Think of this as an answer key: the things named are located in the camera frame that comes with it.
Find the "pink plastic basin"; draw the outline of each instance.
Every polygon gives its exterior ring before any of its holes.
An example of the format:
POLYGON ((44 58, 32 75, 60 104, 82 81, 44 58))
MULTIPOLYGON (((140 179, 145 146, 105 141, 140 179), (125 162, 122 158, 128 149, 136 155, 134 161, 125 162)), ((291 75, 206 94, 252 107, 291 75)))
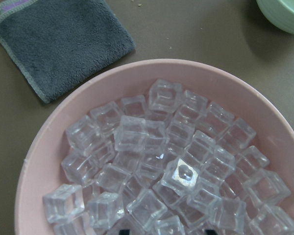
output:
POLYGON ((257 132, 255 144, 270 159, 292 195, 281 207, 294 219, 294 131, 279 111, 247 83, 198 62, 155 59, 104 72, 70 94, 41 127, 26 156, 15 204, 17 235, 52 235, 42 197, 67 183, 60 167, 69 150, 67 126, 90 109, 121 97, 146 93, 157 78, 179 82, 242 117, 257 132))

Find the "microfiber cloth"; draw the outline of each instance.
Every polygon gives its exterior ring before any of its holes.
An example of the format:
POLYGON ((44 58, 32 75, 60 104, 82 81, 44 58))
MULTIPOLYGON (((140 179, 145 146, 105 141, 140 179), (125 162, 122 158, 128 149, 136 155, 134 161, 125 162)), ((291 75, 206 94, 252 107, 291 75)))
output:
POLYGON ((135 47, 104 0, 9 2, 0 8, 0 43, 45 103, 135 47))

